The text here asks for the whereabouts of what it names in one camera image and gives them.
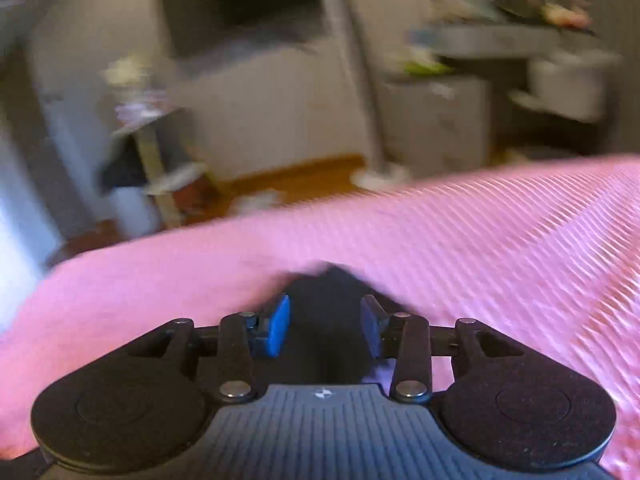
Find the pink ribbed bedspread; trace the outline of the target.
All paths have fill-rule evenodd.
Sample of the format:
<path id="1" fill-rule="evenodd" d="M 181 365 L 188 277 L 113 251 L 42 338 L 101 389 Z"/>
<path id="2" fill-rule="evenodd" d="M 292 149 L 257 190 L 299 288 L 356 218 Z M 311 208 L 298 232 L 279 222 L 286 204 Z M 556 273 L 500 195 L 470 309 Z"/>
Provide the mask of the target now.
<path id="1" fill-rule="evenodd" d="M 1 455 L 51 382 L 172 318 L 215 324 L 322 263 L 435 324 L 477 318 L 616 404 L 603 466 L 639 474 L 639 161 L 505 166 L 216 220 L 58 266 L 1 336 Z"/>

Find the black pants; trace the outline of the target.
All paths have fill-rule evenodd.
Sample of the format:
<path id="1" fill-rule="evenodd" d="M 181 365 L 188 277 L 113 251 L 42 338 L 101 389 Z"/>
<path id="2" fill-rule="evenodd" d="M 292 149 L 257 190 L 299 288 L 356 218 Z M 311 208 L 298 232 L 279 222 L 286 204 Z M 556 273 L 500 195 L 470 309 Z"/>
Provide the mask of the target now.
<path id="1" fill-rule="evenodd" d="M 406 307 L 341 266 L 300 274 L 285 287 L 291 321 L 280 356 L 270 364 L 279 384 L 387 386 L 395 361 L 371 356 L 360 325 L 360 304 L 373 296 L 388 313 Z"/>

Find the small round side table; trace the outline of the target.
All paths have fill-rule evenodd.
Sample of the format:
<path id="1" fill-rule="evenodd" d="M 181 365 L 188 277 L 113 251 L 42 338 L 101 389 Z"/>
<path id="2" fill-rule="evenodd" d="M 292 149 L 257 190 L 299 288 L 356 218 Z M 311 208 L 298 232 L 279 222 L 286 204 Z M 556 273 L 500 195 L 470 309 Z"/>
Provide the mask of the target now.
<path id="1" fill-rule="evenodd" d="M 189 208 L 178 206 L 176 194 L 206 177 L 207 168 L 188 153 L 185 145 L 179 146 L 175 167 L 168 168 L 163 161 L 157 126 L 178 112 L 178 105 L 156 83 L 151 63 L 141 55 L 131 53 L 118 58 L 102 76 L 114 94 L 120 122 L 112 139 L 134 142 L 146 180 L 145 195 L 157 206 L 164 226 L 169 229 L 182 226 Z"/>

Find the wall-mounted black television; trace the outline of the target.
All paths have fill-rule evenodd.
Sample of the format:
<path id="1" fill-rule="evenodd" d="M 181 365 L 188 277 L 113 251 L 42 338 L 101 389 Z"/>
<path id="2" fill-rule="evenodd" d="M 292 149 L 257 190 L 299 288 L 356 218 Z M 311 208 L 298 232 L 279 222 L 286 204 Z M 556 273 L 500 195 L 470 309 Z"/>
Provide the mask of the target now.
<path id="1" fill-rule="evenodd" d="M 195 58 L 229 40 L 315 18 L 319 0 L 157 0 L 170 55 Z"/>

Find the white floor lamp stand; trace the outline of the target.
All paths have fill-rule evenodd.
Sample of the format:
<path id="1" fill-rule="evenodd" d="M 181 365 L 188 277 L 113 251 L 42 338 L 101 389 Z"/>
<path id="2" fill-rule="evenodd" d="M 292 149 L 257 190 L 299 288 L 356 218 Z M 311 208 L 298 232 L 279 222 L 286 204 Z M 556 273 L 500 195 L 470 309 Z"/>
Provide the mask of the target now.
<path id="1" fill-rule="evenodd" d="M 366 38 L 350 0 L 320 0 L 326 24 L 337 42 L 349 88 L 355 96 L 355 120 L 363 142 L 364 166 L 350 175 L 363 191 L 386 192 L 410 181 L 409 171 L 387 159 L 384 122 L 375 89 Z"/>

